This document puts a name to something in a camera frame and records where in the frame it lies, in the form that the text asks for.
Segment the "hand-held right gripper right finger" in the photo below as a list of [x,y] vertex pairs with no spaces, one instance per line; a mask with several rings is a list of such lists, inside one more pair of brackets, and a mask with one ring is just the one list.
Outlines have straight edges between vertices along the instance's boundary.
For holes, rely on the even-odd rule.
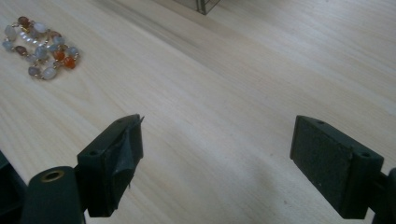
[[298,116],[290,158],[341,217],[365,218],[382,156],[322,120]]

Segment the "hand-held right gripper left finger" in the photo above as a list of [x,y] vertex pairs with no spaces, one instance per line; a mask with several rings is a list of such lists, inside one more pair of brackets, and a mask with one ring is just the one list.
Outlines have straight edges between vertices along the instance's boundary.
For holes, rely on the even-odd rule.
[[115,120],[78,154],[80,195],[91,217],[118,209],[144,155],[142,121],[138,114]]

